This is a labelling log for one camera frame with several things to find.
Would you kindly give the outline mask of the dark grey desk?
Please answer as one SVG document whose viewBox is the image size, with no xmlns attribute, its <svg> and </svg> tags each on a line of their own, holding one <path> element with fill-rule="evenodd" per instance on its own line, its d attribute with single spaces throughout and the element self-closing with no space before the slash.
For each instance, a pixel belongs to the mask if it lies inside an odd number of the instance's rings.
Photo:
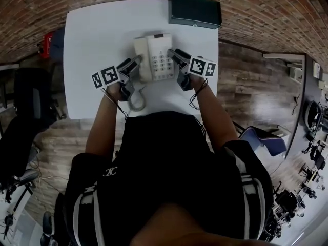
<svg viewBox="0 0 328 246">
<path fill-rule="evenodd" d="M 313 59 L 309 55 L 304 56 L 304 78 L 302 81 L 302 91 L 298 100 L 298 114 L 294 129 L 289 137 L 289 145 L 285 153 L 285 159 L 291 159 L 297 156 L 301 151 L 308 147 L 309 141 L 306 138 L 308 127 L 304 121 L 305 111 L 308 104 L 312 101 L 326 106 L 325 92 L 319 89 L 319 79 L 313 76 Z"/>
</svg>

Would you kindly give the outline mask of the white table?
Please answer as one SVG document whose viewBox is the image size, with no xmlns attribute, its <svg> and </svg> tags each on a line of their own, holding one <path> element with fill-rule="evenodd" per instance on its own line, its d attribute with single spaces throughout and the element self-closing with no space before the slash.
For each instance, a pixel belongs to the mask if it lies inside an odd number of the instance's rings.
<svg viewBox="0 0 328 246">
<path fill-rule="evenodd" d="M 173 48 L 218 61 L 218 30 L 170 24 L 167 0 L 126 0 L 70 11 L 64 36 L 64 83 L 71 119 L 93 119 L 104 95 L 92 75 L 133 58 L 133 40 L 168 33 Z"/>
</svg>

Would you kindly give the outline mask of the white telephone base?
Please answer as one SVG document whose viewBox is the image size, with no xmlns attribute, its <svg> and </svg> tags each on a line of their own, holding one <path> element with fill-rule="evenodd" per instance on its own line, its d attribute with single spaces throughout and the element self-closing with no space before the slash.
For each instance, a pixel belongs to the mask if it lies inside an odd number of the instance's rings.
<svg viewBox="0 0 328 246">
<path fill-rule="evenodd" d="M 168 56 L 172 49 L 172 35 L 158 34 L 146 37 L 150 58 L 152 81 L 171 79 L 174 77 L 174 63 Z"/>
</svg>

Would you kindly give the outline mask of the black office chair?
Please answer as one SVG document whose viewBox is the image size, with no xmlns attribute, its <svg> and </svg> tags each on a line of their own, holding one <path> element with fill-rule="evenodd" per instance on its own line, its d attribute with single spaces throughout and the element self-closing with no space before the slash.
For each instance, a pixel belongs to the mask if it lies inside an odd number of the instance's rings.
<svg viewBox="0 0 328 246">
<path fill-rule="evenodd" d="M 57 121 L 51 95 L 51 74 L 42 68 L 20 68 L 14 79 L 16 116 L 0 138 L 0 187 L 21 177 L 37 134 Z"/>
</svg>

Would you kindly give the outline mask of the blue chair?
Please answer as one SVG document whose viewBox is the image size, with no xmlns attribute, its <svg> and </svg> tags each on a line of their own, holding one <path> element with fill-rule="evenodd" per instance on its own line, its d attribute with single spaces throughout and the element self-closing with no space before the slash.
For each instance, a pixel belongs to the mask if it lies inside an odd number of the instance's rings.
<svg viewBox="0 0 328 246">
<path fill-rule="evenodd" d="M 271 156 L 280 155 L 287 150 L 281 137 L 253 126 L 247 127 L 239 139 L 247 141 L 253 151 L 256 151 L 260 146 L 265 146 Z"/>
</svg>

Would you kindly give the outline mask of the black shirt with white stripes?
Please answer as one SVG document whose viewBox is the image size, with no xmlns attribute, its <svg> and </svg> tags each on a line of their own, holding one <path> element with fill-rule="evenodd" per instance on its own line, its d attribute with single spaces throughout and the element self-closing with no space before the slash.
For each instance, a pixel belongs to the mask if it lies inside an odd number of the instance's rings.
<svg viewBox="0 0 328 246">
<path fill-rule="evenodd" d="M 273 191 L 247 141 L 229 141 L 212 152 L 194 116 L 159 112 L 127 119 L 115 159 L 76 155 L 65 200 L 76 246 L 128 246 L 169 203 L 209 233 L 257 239 Z"/>
</svg>

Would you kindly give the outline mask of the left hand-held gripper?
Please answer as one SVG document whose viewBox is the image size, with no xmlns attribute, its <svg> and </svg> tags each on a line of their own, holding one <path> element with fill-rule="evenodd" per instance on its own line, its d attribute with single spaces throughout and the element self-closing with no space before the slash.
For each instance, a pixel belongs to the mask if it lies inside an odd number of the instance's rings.
<svg viewBox="0 0 328 246">
<path fill-rule="evenodd" d="M 131 81 L 131 73 L 136 70 L 142 62 L 142 56 L 138 55 L 133 59 L 127 58 L 117 67 L 110 66 L 91 75 L 94 88 L 97 90 L 106 89 L 107 86 L 120 83 L 120 91 L 123 101 L 130 100 L 135 89 Z"/>
</svg>

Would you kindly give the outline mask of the person's left forearm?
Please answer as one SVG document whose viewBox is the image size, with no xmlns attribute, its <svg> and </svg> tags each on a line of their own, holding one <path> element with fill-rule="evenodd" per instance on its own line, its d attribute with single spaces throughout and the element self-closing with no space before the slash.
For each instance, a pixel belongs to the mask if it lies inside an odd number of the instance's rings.
<svg viewBox="0 0 328 246">
<path fill-rule="evenodd" d="M 117 105 L 104 96 L 90 130 L 85 152 L 112 160 L 115 147 Z"/>
</svg>

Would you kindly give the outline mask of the white shelf frame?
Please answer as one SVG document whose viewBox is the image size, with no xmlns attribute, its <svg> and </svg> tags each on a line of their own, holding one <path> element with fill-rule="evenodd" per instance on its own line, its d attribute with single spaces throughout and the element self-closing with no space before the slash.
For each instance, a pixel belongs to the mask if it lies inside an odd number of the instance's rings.
<svg viewBox="0 0 328 246">
<path fill-rule="evenodd" d="M 288 54 L 288 53 L 265 53 L 263 58 L 284 59 L 285 61 L 304 61 L 304 54 Z"/>
</svg>

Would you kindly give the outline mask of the person's right forearm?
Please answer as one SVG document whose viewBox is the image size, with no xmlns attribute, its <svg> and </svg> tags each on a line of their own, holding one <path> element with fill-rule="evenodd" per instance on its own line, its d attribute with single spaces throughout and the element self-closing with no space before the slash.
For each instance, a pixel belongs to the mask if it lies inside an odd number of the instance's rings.
<svg viewBox="0 0 328 246">
<path fill-rule="evenodd" d="M 197 93 L 201 117 L 215 152 L 227 142 L 238 140 L 235 126 L 211 88 L 207 85 Z"/>
</svg>

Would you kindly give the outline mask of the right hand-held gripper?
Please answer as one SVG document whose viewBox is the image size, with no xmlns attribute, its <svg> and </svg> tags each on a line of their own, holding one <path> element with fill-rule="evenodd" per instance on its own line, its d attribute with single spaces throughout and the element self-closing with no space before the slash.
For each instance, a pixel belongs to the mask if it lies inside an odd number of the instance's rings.
<svg viewBox="0 0 328 246">
<path fill-rule="evenodd" d="M 214 77 L 216 62 L 200 57 L 192 57 L 180 49 L 168 49 L 167 55 L 179 66 L 177 83 L 183 91 L 192 90 L 190 75 L 202 77 L 205 80 Z"/>
</svg>

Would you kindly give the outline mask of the person's right hand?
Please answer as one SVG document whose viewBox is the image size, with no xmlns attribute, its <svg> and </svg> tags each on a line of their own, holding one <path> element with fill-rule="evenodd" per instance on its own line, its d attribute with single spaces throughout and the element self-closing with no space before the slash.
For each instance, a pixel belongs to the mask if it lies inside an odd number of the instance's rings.
<svg viewBox="0 0 328 246">
<path fill-rule="evenodd" d="M 195 92 L 198 92 L 199 90 L 204 90 L 207 87 L 207 80 L 205 80 L 203 77 L 199 77 L 194 74 L 189 74 L 189 78 L 191 81 L 191 86 Z"/>
</svg>

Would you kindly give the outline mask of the person's left hand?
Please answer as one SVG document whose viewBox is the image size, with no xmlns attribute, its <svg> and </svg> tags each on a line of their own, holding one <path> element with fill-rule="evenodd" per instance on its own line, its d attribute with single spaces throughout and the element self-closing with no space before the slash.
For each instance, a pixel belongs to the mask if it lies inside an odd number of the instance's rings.
<svg viewBox="0 0 328 246">
<path fill-rule="evenodd" d="M 106 91 L 111 95 L 116 103 L 118 101 L 123 101 L 123 95 L 120 91 L 120 83 L 114 83 L 107 86 Z"/>
</svg>

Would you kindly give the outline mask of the cream telephone handset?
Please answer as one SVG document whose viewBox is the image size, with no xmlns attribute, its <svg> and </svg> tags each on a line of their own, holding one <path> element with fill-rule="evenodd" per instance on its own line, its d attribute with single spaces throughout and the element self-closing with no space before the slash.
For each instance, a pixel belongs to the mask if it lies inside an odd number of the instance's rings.
<svg viewBox="0 0 328 246">
<path fill-rule="evenodd" d="M 148 42 L 145 37 L 139 37 L 134 40 L 134 50 L 137 56 L 141 57 L 139 64 L 139 77 L 142 83 L 152 81 L 152 71 L 150 68 L 150 58 Z"/>
</svg>

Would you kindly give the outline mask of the black rectangular box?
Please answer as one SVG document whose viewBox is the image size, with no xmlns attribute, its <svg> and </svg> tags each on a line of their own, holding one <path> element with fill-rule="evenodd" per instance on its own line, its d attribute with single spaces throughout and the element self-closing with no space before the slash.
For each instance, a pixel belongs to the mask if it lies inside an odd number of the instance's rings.
<svg viewBox="0 0 328 246">
<path fill-rule="evenodd" d="M 169 0 L 168 22 L 218 29 L 222 24 L 220 2 L 214 0 Z"/>
</svg>

